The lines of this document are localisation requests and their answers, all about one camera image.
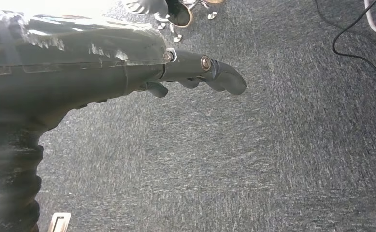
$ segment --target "white object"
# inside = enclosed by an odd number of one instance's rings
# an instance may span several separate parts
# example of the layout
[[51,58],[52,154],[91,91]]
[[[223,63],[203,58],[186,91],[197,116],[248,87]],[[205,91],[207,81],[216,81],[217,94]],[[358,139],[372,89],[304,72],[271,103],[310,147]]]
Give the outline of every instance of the white object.
[[1,10],[45,15],[75,15],[100,18],[118,6],[117,0],[0,0]]
[[[367,8],[367,7],[369,7],[369,5],[370,5],[369,0],[364,0],[364,7]],[[374,30],[376,32],[376,25],[373,21],[372,13],[370,11],[371,11],[371,9],[369,11],[367,11],[367,13],[366,13],[367,21],[369,22],[369,25],[372,28],[372,30]]]
[[48,232],[66,232],[69,226],[70,213],[54,213],[51,219]]

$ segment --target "chair caster wheel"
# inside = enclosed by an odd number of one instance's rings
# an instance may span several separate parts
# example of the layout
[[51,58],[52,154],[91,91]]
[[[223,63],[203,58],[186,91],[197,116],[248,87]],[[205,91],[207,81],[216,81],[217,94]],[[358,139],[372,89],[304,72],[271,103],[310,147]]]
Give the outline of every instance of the chair caster wheel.
[[160,25],[158,25],[158,30],[162,30],[162,29],[164,29],[165,26],[166,26],[165,23],[161,23]]
[[178,35],[178,36],[174,37],[174,42],[177,43],[177,42],[181,41],[181,39],[182,39],[182,35]]
[[210,13],[210,14],[208,15],[208,19],[209,19],[209,20],[214,19],[214,18],[217,16],[217,14],[218,14],[218,12],[213,11],[212,13]]

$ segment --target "prosthetic hand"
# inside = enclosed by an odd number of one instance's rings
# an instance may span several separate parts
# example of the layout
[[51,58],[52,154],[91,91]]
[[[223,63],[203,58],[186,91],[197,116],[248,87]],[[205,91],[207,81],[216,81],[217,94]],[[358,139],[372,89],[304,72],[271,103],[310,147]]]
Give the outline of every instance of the prosthetic hand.
[[149,91],[161,82],[239,95],[231,66],[167,48],[150,25],[0,11],[0,232],[35,232],[39,137],[71,109]]

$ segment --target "chair leg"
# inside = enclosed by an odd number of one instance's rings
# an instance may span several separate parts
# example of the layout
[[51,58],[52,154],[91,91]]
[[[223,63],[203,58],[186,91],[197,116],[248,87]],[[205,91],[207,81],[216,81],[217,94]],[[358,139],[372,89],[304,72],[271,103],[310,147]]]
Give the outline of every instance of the chair leg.
[[206,9],[208,9],[208,13],[209,13],[208,19],[209,20],[212,20],[217,16],[218,12],[214,11],[214,9],[212,7],[210,7],[208,5],[208,3],[206,3],[204,0],[201,0],[201,5],[204,6]]
[[181,41],[182,39],[182,35],[181,34],[178,34],[176,31],[175,31],[175,27],[174,27],[174,24],[170,23],[170,31],[171,33],[173,34],[174,38],[173,38],[173,41],[175,43]]

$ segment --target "foot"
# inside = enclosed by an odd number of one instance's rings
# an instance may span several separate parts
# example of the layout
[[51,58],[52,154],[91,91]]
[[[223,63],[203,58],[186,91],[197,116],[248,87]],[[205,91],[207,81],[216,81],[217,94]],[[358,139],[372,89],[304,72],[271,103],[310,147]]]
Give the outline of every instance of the foot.
[[168,4],[168,21],[177,27],[188,27],[192,22],[192,12],[179,0],[166,0]]

